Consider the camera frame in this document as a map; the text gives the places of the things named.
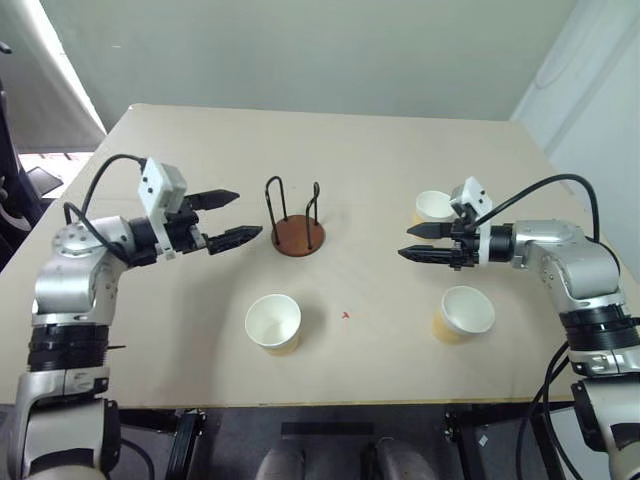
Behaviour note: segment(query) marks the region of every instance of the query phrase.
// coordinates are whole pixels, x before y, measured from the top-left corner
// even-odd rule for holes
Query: grey floor
[[[439,478],[462,479],[455,445],[443,435],[444,406],[340,406],[286,408],[229,408],[207,410],[205,432],[198,440],[191,480],[253,480],[260,462],[281,436],[283,422],[361,422],[373,424],[373,435],[298,435],[289,437],[306,453],[306,480],[359,479],[360,452],[369,442],[393,437],[411,443],[429,461]],[[10,407],[0,408],[0,456],[6,456]],[[514,445],[517,424],[505,422],[480,428],[486,437],[480,448],[487,478],[515,478]],[[173,437],[123,428],[122,436],[135,441],[152,456],[156,478],[164,478]],[[146,478],[143,462],[123,447],[112,480]],[[533,435],[525,442],[527,478],[546,478]],[[0,478],[8,478],[0,462]]]

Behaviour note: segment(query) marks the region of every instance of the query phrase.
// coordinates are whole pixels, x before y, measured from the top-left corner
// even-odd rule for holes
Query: black chair
[[[11,49],[0,42],[0,53]],[[7,95],[0,80],[0,271],[44,213],[38,191],[16,154],[7,122]]]

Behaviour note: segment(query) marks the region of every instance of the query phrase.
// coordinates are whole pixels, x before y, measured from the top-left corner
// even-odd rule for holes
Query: black stand
[[[521,419],[529,406],[528,403],[478,405],[472,404],[471,410],[452,408],[445,413],[445,435],[458,447],[462,472],[466,480],[486,480],[482,465],[476,427],[492,423]],[[573,406],[573,402],[551,403],[551,410]],[[540,454],[551,480],[565,480],[560,459],[553,448],[547,429],[538,411],[531,419],[531,427],[540,449]]]
[[[175,435],[165,480],[186,480],[196,439],[207,417],[199,409],[178,414],[176,410],[120,410],[122,425]]]

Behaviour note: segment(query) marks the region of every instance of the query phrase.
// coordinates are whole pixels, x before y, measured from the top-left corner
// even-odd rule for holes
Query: white wall
[[[638,0],[579,0],[513,114],[559,171],[594,185],[603,232],[638,281],[639,59]]]
[[[50,54],[38,13],[46,20],[38,0],[0,0],[0,40],[13,49],[0,54],[13,141],[20,152],[91,151],[104,132]]]
[[[43,0],[110,128],[136,102],[506,120],[574,0]]]

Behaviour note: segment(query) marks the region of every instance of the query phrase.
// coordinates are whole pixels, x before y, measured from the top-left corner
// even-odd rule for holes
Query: black cable
[[[567,456],[567,453],[564,451],[560,440],[558,440],[558,436],[556,435],[556,431],[553,428],[553,424],[551,423],[551,412],[549,411],[549,385],[551,383],[551,372],[547,370],[545,375],[544,384],[542,385],[542,411],[544,414],[545,423],[547,426],[547,433],[549,434],[549,438],[551,439],[552,445],[558,451],[558,454],[564,461],[565,465],[571,472],[571,475],[575,477],[576,480],[582,480],[582,476],[576,470],[576,467],[573,466],[571,460]]]
[[[509,208],[514,203],[519,202],[530,193],[538,190],[541,187],[544,187],[545,185],[549,185],[550,183],[553,183],[553,182],[559,182],[561,180],[573,180],[575,182],[578,182],[587,191],[587,195],[589,196],[589,202],[591,203],[591,219],[593,221],[593,239],[596,243],[600,243],[600,214],[598,213],[598,199],[596,198],[596,192],[591,186],[591,184],[587,181],[587,179],[585,179],[584,177],[581,177],[580,175],[575,175],[573,173],[562,173],[560,175],[553,175],[551,177],[542,179],[539,182],[534,183],[533,185],[528,186],[527,188],[522,190],[520,193],[517,193],[516,195],[511,197],[509,200],[502,202],[500,205],[495,207],[489,213],[486,213],[482,217],[478,218],[475,222],[470,224],[468,228],[470,230],[474,230],[475,228],[482,225],[487,220],[492,219],[503,210],[506,210],[507,208]]]
[[[557,368],[555,368],[555,370],[554,370],[555,364],[558,363],[558,360],[560,359],[562,354],[564,354],[564,352],[567,350],[567,348],[569,348],[569,343],[568,342],[564,342],[562,344],[562,346],[556,351],[556,353],[554,353],[553,357],[551,358],[551,361],[549,362],[549,367],[548,368],[553,370],[553,374],[551,376],[551,381],[552,382],[556,379],[556,377],[558,375],[560,375],[560,372],[562,372],[562,370],[569,363],[569,359],[565,358],[562,361],[562,363]],[[543,388],[544,388],[544,385],[538,389],[538,391],[536,392],[535,396],[533,397],[533,400],[531,400],[531,403],[529,403],[529,406],[527,407],[527,411],[526,411],[524,417],[522,417],[522,420],[520,421],[520,427],[518,428],[518,439],[516,441],[516,476],[518,477],[518,480],[522,480],[523,479],[523,475],[522,475],[522,445],[524,443],[524,434],[525,434],[525,431],[527,429],[527,425],[529,424],[529,421],[530,421],[531,417],[533,417],[533,414],[535,413],[536,407],[538,406],[538,402],[540,401],[540,397],[542,397]]]
[[[591,240],[592,242],[594,241],[592,238],[587,237],[587,240]],[[606,246],[604,243],[599,243],[598,245],[602,245],[605,250],[607,252],[609,252],[609,255],[611,255],[613,257],[613,261],[616,262],[616,265],[618,267],[618,273],[620,273],[622,270],[620,270],[620,261],[618,260],[618,257],[616,257],[616,254],[613,253],[613,250],[611,250],[608,246]]]
[[[96,186],[100,181],[100,178],[113,162],[121,159],[133,160],[134,162],[137,162],[138,165],[140,165],[141,169],[144,168],[144,165],[146,162],[145,158],[138,157],[136,155],[129,155],[127,153],[118,153],[116,155],[112,155],[111,157],[107,158],[105,162],[100,166],[96,174],[93,176],[93,180],[91,180],[91,184],[89,184],[87,193],[84,196],[84,200],[82,202],[82,209],[81,209],[84,215],[86,215],[87,211],[89,210],[89,203],[91,203],[91,197],[93,197],[93,192],[95,191]]]
[[[126,265],[131,264],[131,262],[129,261],[129,257],[124,252],[122,247],[116,243],[111,243],[106,238],[104,238],[100,234],[100,232],[96,230],[96,227],[94,227],[93,224],[87,219],[84,213],[80,211],[78,207],[76,207],[71,202],[64,202],[64,204],[62,205],[62,208],[64,210],[64,218],[65,218],[65,221],[67,222],[67,225],[71,223],[70,212],[73,212],[78,217],[78,220],[80,220],[80,222],[86,227],[89,233],[91,233],[91,235],[93,235],[96,238],[96,240],[98,240],[104,248],[106,248],[113,256],[115,256],[118,260],[122,261]]]
[[[142,458],[142,460],[144,460],[144,463],[147,464],[147,474],[148,474],[147,476],[149,477],[149,480],[155,480],[156,471],[155,471],[155,468],[153,467],[153,460],[151,460],[151,457],[144,450],[144,448],[142,448],[137,443],[132,442],[131,440],[127,440],[126,438],[121,438],[120,443],[122,443],[122,445],[124,445],[125,447],[129,447],[131,450],[137,453],[140,456],[140,458]]]

